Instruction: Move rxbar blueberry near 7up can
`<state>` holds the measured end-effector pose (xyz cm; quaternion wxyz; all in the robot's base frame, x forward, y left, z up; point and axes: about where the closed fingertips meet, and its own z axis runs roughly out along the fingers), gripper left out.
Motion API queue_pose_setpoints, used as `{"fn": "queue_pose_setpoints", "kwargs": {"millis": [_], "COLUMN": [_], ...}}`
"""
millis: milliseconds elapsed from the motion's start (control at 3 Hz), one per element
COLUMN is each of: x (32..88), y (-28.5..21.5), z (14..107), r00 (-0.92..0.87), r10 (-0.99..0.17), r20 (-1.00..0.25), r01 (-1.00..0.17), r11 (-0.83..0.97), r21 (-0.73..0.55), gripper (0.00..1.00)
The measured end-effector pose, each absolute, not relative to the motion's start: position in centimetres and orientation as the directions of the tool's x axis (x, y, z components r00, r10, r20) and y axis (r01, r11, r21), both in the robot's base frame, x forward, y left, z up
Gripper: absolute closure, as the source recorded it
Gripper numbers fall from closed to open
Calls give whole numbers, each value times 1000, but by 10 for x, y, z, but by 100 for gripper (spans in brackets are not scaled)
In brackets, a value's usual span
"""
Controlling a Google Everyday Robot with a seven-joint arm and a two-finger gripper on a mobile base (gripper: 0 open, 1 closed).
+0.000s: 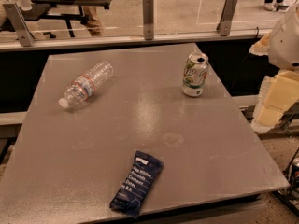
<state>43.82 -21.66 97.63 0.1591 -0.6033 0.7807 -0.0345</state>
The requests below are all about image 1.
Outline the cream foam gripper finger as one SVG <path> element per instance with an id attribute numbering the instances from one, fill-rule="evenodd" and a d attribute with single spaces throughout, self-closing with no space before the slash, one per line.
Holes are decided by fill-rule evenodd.
<path id="1" fill-rule="evenodd" d="M 280 70 L 274 77 L 265 76 L 253 112 L 251 128 L 257 133 L 273 129 L 292 105 L 299 101 L 299 73 Z"/>
<path id="2" fill-rule="evenodd" d="M 249 53 L 257 56 L 268 55 L 269 39 L 270 34 L 264 35 L 259 41 L 250 47 Z"/>

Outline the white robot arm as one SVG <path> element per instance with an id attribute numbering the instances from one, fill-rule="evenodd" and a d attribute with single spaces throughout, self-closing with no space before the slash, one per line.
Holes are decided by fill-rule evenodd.
<path id="1" fill-rule="evenodd" d="M 253 112 L 251 128 L 266 133 L 299 101 L 299 4 L 290 6 L 273 30 L 249 52 L 267 55 L 269 63 L 279 69 L 273 77 L 264 77 Z"/>

